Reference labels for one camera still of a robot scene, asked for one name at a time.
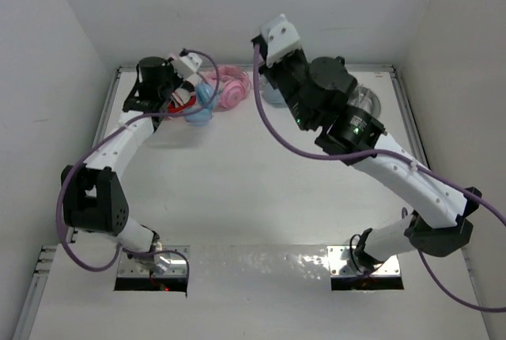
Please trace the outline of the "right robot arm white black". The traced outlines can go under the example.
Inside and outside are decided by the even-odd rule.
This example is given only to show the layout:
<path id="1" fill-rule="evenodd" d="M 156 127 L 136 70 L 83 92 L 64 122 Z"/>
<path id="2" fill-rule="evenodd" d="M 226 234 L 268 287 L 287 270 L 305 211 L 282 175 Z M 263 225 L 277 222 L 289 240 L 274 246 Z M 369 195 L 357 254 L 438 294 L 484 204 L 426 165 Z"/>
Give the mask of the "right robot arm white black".
<path id="1" fill-rule="evenodd" d="M 327 155 L 379 181 L 413 209 L 400 221 L 380 229 L 365 229 L 349 250 L 349 264 L 370 274 L 393 255 L 421 251 L 443 258 L 470 242 L 474 226 L 468 216 L 478 204 L 468 194 L 440 182 L 361 106 L 357 79 L 341 57 L 309 62 L 291 45 L 276 63 L 267 63 L 273 40 L 256 36 L 257 73 L 277 89 L 301 130 L 320 130 L 315 144 Z"/>

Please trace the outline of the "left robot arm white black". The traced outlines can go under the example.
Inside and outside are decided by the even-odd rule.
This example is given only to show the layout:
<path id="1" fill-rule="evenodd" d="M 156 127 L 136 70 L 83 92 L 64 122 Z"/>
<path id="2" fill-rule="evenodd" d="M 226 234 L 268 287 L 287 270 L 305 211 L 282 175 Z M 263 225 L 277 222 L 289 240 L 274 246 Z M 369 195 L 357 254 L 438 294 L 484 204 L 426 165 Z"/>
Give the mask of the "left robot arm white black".
<path id="1" fill-rule="evenodd" d="M 57 207 L 64 227 L 105 235 L 134 253 L 152 251 L 157 234 L 130 217 L 121 178 L 138 149 L 157 131 L 172 94 L 201 65 L 195 53 L 168 59 L 153 56 L 138 62 L 134 85 L 115 129 L 83 161 L 62 172 L 63 191 Z"/>

